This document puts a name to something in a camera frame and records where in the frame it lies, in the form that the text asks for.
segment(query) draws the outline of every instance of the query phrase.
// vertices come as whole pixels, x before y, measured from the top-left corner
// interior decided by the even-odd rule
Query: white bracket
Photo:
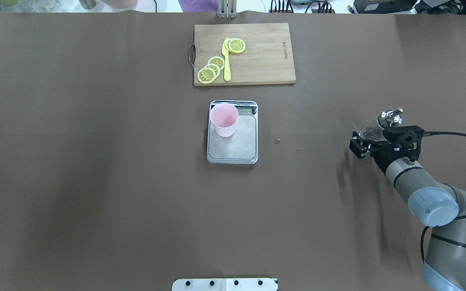
[[[237,18],[237,0],[218,0],[219,18]]]
[[[178,279],[172,291],[278,291],[275,278]]]

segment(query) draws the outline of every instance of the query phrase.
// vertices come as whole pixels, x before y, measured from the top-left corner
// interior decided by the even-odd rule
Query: black band
[[[399,173],[399,175],[396,175],[394,181],[393,181],[393,188],[394,188],[394,185],[396,184],[396,181],[398,180],[398,178],[400,178],[401,175],[403,175],[404,173],[406,173],[407,171],[411,171],[411,170],[414,170],[414,169],[423,169],[422,167],[411,167],[411,168],[407,168],[403,171],[401,171]]]
[[[437,236],[436,234],[431,234],[431,238],[435,238],[435,239],[444,241],[446,243],[451,243],[453,245],[457,245],[458,247],[465,247],[466,248],[466,243],[462,243],[462,242],[455,241],[455,240],[452,240],[452,239],[444,238],[443,236]]]

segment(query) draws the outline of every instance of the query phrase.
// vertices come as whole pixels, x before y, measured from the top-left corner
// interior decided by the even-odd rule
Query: yellow knife
[[[222,43],[222,55],[224,55],[224,81],[231,80],[231,69],[229,68],[229,51],[226,48],[228,40],[229,37],[226,37]]]

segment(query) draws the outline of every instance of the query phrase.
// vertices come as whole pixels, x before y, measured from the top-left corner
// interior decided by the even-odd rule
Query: kitchen scale
[[[231,103],[238,110],[235,133],[217,134],[209,111],[219,103]],[[258,105],[254,101],[214,100],[208,111],[208,150],[206,159],[216,164],[254,164],[258,160]]]

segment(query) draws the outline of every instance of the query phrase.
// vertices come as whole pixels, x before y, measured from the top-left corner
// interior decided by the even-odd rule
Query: brown table
[[[194,24],[263,22],[290,24],[295,85],[192,85]],[[259,104],[254,166],[206,161],[217,98]],[[348,151],[397,106],[466,132],[466,16],[2,13],[0,290],[430,290],[423,226]],[[466,138],[425,138],[420,162],[466,188]]]

